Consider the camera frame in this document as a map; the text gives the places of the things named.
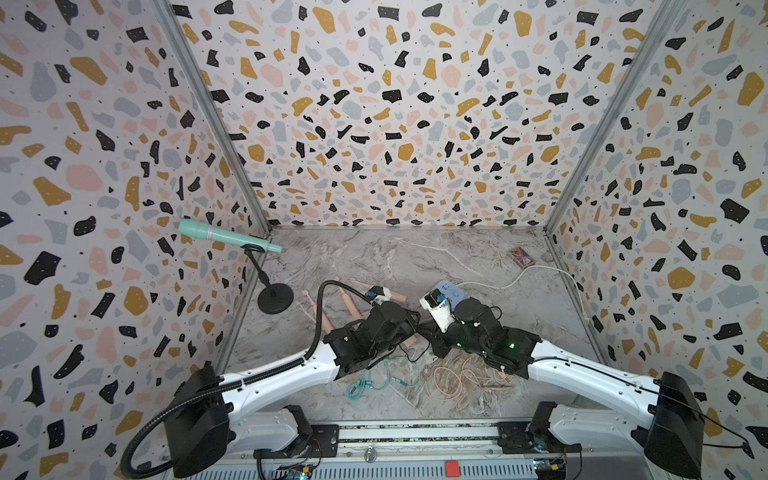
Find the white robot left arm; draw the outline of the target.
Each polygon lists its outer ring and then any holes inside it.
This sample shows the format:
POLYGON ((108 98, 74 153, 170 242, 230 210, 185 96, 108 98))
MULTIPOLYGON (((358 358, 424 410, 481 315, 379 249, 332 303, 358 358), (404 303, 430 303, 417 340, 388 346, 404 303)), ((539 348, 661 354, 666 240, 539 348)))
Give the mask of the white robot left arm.
POLYGON ((275 434, 247 433, 238 424, 250 414, 304 389, 332 383, 380 362, 416 333, 421 316, 393 301, 374 305, 367 318, 331 330, 311 356, 303 352, 255 370, 218 375, 210 367, 185 382, 163 421, 170 468, 177 478, 202 472, 229 448, 269 450, 294 447, 302 431, 279 443, 275 434))

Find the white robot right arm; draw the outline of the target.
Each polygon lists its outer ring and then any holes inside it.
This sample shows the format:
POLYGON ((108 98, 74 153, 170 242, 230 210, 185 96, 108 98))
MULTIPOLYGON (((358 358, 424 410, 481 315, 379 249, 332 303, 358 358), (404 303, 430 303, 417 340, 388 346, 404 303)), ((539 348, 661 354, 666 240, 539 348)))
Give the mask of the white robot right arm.
POLYGON ((682 377, 632 374, 572 354, 535 333, 502 325, 493 307, 474 297, 452 303, 434 290, 420 305, 432 317, 422 334, 436 356, 459 349, 506 375, 597 402, 635 424, 630 440, 654 465, 683 478, 701 475, 705 419, 682 377))

